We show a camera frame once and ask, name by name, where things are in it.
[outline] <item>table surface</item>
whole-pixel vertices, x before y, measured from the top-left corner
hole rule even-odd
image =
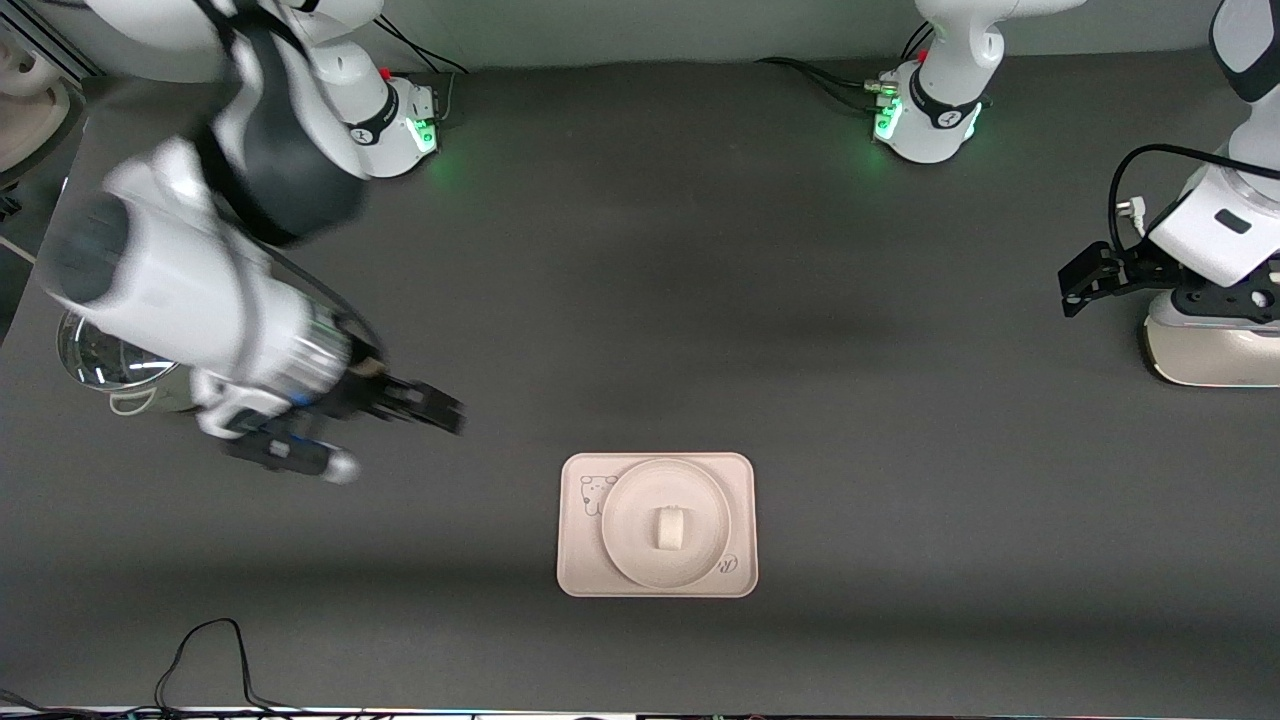
[[[61,210],[205,92],[99,88]],[[332,425],[349,487],[111,416],[32,283],[0,350],[0,684],[143,702],[232,615],[259,691],[312,706],[1274,717],[1276,395],[1156,382],[1147,299],[1068,322],[1055,278],[1126,150],[1245,109],[1207,51],[1012,59],[991,92],[913,167],[783,68],[460,78],[443,152],[293,254],[468,406],[461,438]],[[749,456],[754,594],[563,594],[582,451]],[[233,653],[196,643],[172,701],[234,701]]]

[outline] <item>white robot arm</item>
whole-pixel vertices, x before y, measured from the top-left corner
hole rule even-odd
[[[1125,249],[1111,217],[1111,242],[1096,242],[1059,272],[1062,309],[1165,288],[1144,325],[1148,356],[1181,384],[1280,387],[1280,0],[1222,0],[1211,45],[1236,95],[1252,106],[1225,155],[1152,145],[1134,150],[1112,179],[1146,152],[1206,163],[1140,241]]]
[[[104,332],[191,366],[200,427],[230,454],[349,482],[355,461],[305,437],[303,415],[365,411],[458,432],[461,406],[389,377],[376,343],[270,277],[279,255],[261,243],[352,219],[365,176],[288,26],[253,1],[225,14],[197,1],[238,92],[189,137],[115,168],[46,238],[42,282]]]
[[[915,0],[934,28],[927,60],[881,73],[883,113],[873,137],[913,163],[950,159],[973,135],[982,94],[1005,59],[996,23],[1051,15],[1085,0]]]
[[[216,47],[214,26],[191,0],[87,0],[111,27],[140,42],[183,51]],[[370,177],[401,176],[439,147],[435,95],[384,77],[347,38],[381,13],[383,0],[261,0],[293,31]]]

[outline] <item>black cable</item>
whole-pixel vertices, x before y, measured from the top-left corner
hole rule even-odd
[[[431,53],[431,51],[430,51],[430,50],[428,50],[426,47],[422,47],[421,45],[419,45],[419,44],[413,42],[412,40],[410,40],[410,38],[408,38],[408,36],[407,36],[407,35],[404,35],[403,32],[401,32],[401,28],[398,28],[398,27],[396,26],[396,23],[393,23],[393,22],[392,22],[392,19],[390,19],[390,18],[388,18],[388,17],[387,17],[385,14],[383,14],[383,15],[379,15],[379,18],[380,18],[380,19],[381,19],[381,20],[383,20],[384,23],[387,23],[387,26],[388,26],[388,27],[389,27],[389,28],[392,29],[392,32],[394,32],[394,33],[396,33],[396,36],[397,36],[397,37],[399,37],[401,40],[403,40],[404,42],[407,42],[407,44],[412,45],[412,46],[413,46],[413,47],[416,47],[417,50],[420,50],[420,51],[422,51],[422,53],[425,53],[425,54],[430,55],[431,58],[435,58],[436,60],[439,60],[439,61],[442,61],[442,63],[448,63],[448,64],[453,65],[454,68],[457,68],[458,70],[461,70],[461,72],[462,72],[462,74],[470,74],[470,70],[467,70],[467,69],[466,69],[466,68],[463,68],[462,65],[460,65],[460,64],[454,63],[453,60],[451,60],[451,59],[445,58],[444,55],[438,55],[438,54],[435,54],[435,53]]]
[[[355,320],[356,324],[360,325],[360,328],[364,331],[365,340],[369,342],[369,345],[374,346],[374,351],[378,354],[378,359],[381,360],[383,363],[388,361],[387,346],[383,343],[383,338],[379,337],[378,331],[374,329],[372,323],[365,319],[365,316],[360,314],[360,310],[356,310],[356,306],[352,305],[351,301],[339,295],[338,291],[323,283],[320,278],[306,272],[293,260],[289,260],[289,258],[285,254],[280,252],[275,247],[271,247],[270,245],[261,242],[260,240],[255,238],[248,233],[244,233],[244,237],[252,240],[255,245],[261,247],[276,263],[283,265],[285,270],[293,273],[298,279],[301,279],[302,282],[307,283],[308,286],[319,291],[320,295],[328,297],[330,302],[338,306],[337,307],[338,310],[340,310],[343,314]]]
[[[1169,155],[1180,155],[1183,158],[1190,158],[1192,160],[1199,160],[1201,163],[1208,163],[1211,165],[1219,165],[1221,168],[1229,168],[1238,173],[1244,173],[1249,176],[1257,176],[1261,178],[1280,181],[1280,170],[1263,168],[1261,165],[1254,165],[1251,163],[1242,163],[1240,160],[1233,160],[1222,155],[1215,155],[1213,152],[1204,152],[1202,150],[1193,150],[1190,147],[1183,147],[1180,145],[1167,145],[1164,142],[1157,142],[1153,145],[1143,145],[1137,147],[1120,160],[1116,165],[1116,172],[1111,176],[1111,190],[1107,192],[1107,232],[1111,234],[1111,246],[1121,256],[1128,251],[1124,249],[1124,243],[1120,242],[1120,223],[1116,219],[1116,205],[1120,201],[1120,182],[1124,179],[1125,170],[1133,164],[1139,156],[1147,152],[1166,152]]]
[[[855,79],[842,78],[835,73],[827,72],[813,63],[805,63],[804,60],[796,60],[795,58],[782,58],[778,55],[772,55],[769,58],[760,58],[756,63],[764,63],[767,65],[785,65],[787,68],[795,68],[803,73],[814,74],[822,79],[838,85],[840,87],[851,87],[855,90],[861,90],[863,83]]]
[[[902,59],[904,59],[904,60],[908,60],[908,59],[910,59],[910,58],[911,58],[911,55],[915,55],[915,53],[916,53],[916,51],[918,51],[918,50],[920,49],[920,46],[923,46],[923,45],[924,45],[924,44],[925,44],[925,42],[927,42],[927,41],[928,41],[928,40],[929,40],[931,37],[933,37],[933,26],[929,26],[929,31],[928,31],[928,32],[925,32],[925,33],[924,33],[924,35],[923,35],[923,36],[920,37],[920,40],[916,40],[916,41],[915,41],[915,45],[913,45],[913,46],[911,46],[911,47],[910,47],[910,49],[909,49],[909,50],[906,51],[906,54],[905,54],[905,55],[902,55]]]
[[[426,56],[426,54],[422,51],[422,49],[420,49],[413,42],[410,42],[407,38],[404,38],[403,36],[401,36],[399,33],[397,33],[392,28],[381,24],[380,22],[374,20],[374,24],[378,26],[378,28],[381,29],[383,32],[385,32],[385,33],[390,35],[392,37],[394,37],[396,40],[399,40],[404,45],[408,45],[410,50],[412,50],[413,54],[417,55],[419,60],[422,60],[424,63],[426,63],[426,67],[431,68],[433,73],[439,74],[440,68],[435,67],[435,63],[433,63],[431,59]]]
[[[850,99],[845,97],[844,95],[841,95],[840,92],[837,92],[835,87],[832,87],[831,85],[827,85],[829,82],[829,83],[832,83],[832,85],[835,85],[837,87],[845,87],[845,88],[854,88],[854,87],[856,87],[856,88],[861,88],[863,87],[861,83],[855,83],[854,81],[845,79],[845,78],[842,78],[840,76],[828,73],[827,70],[823,70],[822,68],[814,67],[814,65],[812,65],[809,63],[795,60],[792,58],[762,58],[762,59],[756,60],[756,63],[764,63],[767,65],[782,65],[782,67],[787,67],[787,68],[792,68],[795,70],[799,70],[800,74],[803,74],[806,78],[809,78],[810,82],[813,82],[814,85],[817,85],[818,88],[822,90],[823,92],[826,92],[832,100],[835,100],[836,102],[840,102],[841,105],[844,105],[845,108],[849,108],[851,110],[856,110],[856,111],[861,113],[861,111],[864,111],[864,110],[867,110],[869,108],[869,105],[865,105],[865,104],[860,105],[858,102],[854,102],[852,100],[850,100]]]
[[[246,652],[244,650],[244,635],[241,633],[239,623],[237,623],[230,618],[218,618],[214,620],[206,620],[196,625],[195,628],[187,630],[187,634],[183,635],[182,642],[178,643],[178,650],[173,653],[173,662],[169,664],[169,669],[164,671],[164,675],[160,675],[159,680],[156,680],[156,687],[155,691],[152,692],[152,700],[155,701],[155,706],[161,708],[169,707],[169,705],[165,702],[164,689],[165,685],[169,683],[169,678],[173,675],[174,670],[177,670],[178,665],[182,662],[182,653],[183,651],[187,650],[187,642],[191,641],[191,638],[200,630],[204,630],[205,628],[210,625],[216,625],[219,623],[227,623],[232,626],[233,630],[236,630],[236,646],[239,648],[239,656],[241,656],[241,692],[244,696],[244,702],[248,702],[250,705],[268,712],[275,712],[274,710],[271,710],[271,706],[293,707],[291,705],[284,705],[283,702],[266,700],[253,691],[253,678],[248,670],[248,652]]]
[[[385,32],[385,33],[390,35],[392,37],[399,40],[404,45],[408,45],[411,49],[413,49],[415,53],[417,53],[419,58],[422,58],[422,55],[428,55],[430,58],[435,58],[436,60],[439,60],[442,63],[448,63],[448,64],[453,65],[454,68],[457,68],[458,70],[461,70],[462,74],[470,74],[471,70],[463,68],[458,63],[456,63],[456,61],[445,58],[444,55],[439,55],[436,53],[431,53],[426,47],[422,47],[421,45],[413,42],[412,40],[410,40],[408,36],[406,36],[403,32],[401,32],[401,29],[398,27],[396,27],[396,23],[393,23],[390,20],[390,18],[388,18],[385,14],[378,15],[378,19],[374,20],[374,24],[376,24],[379,28],[381,28],[383,32]],[[425,60],[426,64],[430,65],[434,72],[440,72],[439,69],[436,69],[435,64],[431,63],[431,60],[429,60],[426,58],[422,58],[422,60]]]
[[[915,28],[915,32],[911,33],[911,37],[906,38],[906,45],[902,46],[902,53],[899,54],[899,58],[905,60],[911,54],[911,45],[918,42],[916,36],[924,32],[924,37],[928,37],[932,29],[933,26],[929,24],[928,20],[920,23],[920,27]]]

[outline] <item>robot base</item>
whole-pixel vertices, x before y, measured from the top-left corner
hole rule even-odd
[[[1280,337],[1253,331],[1171,328],[1151,318],[1143,341],[1152,369],[1190,387],[1280,387]]]
[[[982,104],[968,118],[959,117],[956,127],[938,129],[906,91],[911,76],[920,67],[916,60],[906,61],[896,69],[881,73],[879,79],[897,82],[899,95],[881,110],[872,129],[872,138],[893,149],[902,158],[924,165],[950,160],[966,140],[973,137]]]
[[[431,88],[416,86],[404,78],[392,78],[387,85],[399,99],[399,117],[378,142],[361,145],[356,140],[360,164],[375,178],[402,176],[439,147],[435,96]]]

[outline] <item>metal bowl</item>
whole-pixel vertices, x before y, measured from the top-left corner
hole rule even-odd
[[[58,324],[58,357],[77,382],[102,392],[145,386],[178,366],[97,329],[69,310]]]

